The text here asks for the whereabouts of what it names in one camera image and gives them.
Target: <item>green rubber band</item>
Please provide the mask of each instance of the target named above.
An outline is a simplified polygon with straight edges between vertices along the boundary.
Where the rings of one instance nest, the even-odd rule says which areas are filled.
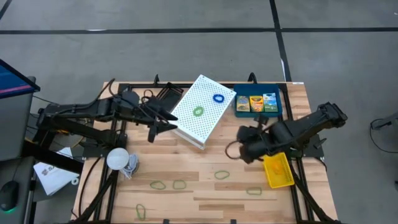
[[[193,115],[194,116],[201,116],[203,114],[203,111],[205,109],[201,106],[197,106],[195,109],[193,109]]]
[[[183,186],[183,187],[176,187],[176,184],[179,183],[179,182],[183,183],[184,186]],[[174,189],[174,190],[183,190],[183,189],[186,189],[186,188],[187,188],[187,183],[185,183],[184,180],[175,180],[175,181],[173,182],[173,189]]]
[[[141,214],[138,211],[138,206],[141,206],[144,209],[144,216],[142,217]],[[145,207],[141,204],[137,204],[136,205],[136,212],[137,212],[137,217],[138,219],[140,219],[140,221],[144,221],[146,216],[147,216],[147,210],[145,209]]]
[[[261,195],[262,189],[261,189],[261,187],[249,187],[248,189],[246,189],[246,193],[248,195]]]
[[[156,187],[155,184],[162,184],[163,187]],[[150,187],[152,189],[156,189],[156,190],[164,190],[164,189],[166,189],[166,185],[163,184],[163,182],[160,181],[160,180],[156,180],[156,181],[153,181],[152,183],[150,183]]]
[[[217,174],[219,174],[219,173],[225,173],[225,174],[227,174],[227,175],[225,175],[224,177],[217,177]],[[214,173],[214,177],[215,177],[217,180],[224,180],[225,178],[229,177],[229,172],[226,171],[226,170],[219,170],[219,171],[217,171],[217,172]]]

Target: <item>gray carpet floor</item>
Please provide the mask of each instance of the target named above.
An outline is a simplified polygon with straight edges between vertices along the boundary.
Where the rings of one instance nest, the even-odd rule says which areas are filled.
[[[6,0],[0,0],[0,7]],[[281,28],[398,27],[395,0],[276,0]],[[37,96],[59,103],[92,100],[103,82],[285,80],[273,32],[196,34],[7,34],[2,30],[274,27],[261,0],[12,0],[0,19],[0,58],[37,77]],[[348,115],[323,131],[331,191],[345,223],[396,223],[398,155],[381,152],[369,123],[398,111],[398,32],[282,34],[291,78],[305,82],[312,110],[326,101]],[[34,100],[35,113],[46,103]],[[398,151],[397,130],[374,133]],[[74,139],[60,139],[69,144]],[[76,187],[37,204],[35,223],[67,222]]]

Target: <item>computer mouse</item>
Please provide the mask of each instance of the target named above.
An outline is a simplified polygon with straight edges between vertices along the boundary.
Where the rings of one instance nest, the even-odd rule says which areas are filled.
[[[17,206],[18,202],[18,182],[12,180],[4,184],[0,189],[0,208],[3,211],[10,211]]]

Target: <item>blue tray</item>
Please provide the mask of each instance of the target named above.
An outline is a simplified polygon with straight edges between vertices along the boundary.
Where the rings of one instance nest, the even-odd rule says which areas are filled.
[[[279,87],[276,84],[236,84],[234,85],[234,91],[236,92],[234,100],[235,116],[238,118],[255,118],[262,114],[269,118],[276,118],[282,114],[282,104],[280,102]],[[240,112],[236,111],[236,98],[237,96],[262,96],[265,93],[275,93],[276,102],[278,106],[278,112]]]

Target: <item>blue rubber band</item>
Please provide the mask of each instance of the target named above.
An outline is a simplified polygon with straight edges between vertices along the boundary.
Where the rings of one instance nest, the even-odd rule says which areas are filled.
[[[217,103],[222,103],[224,102],[224,96],[221,94],[214,94],[213,100],[216,101]]]

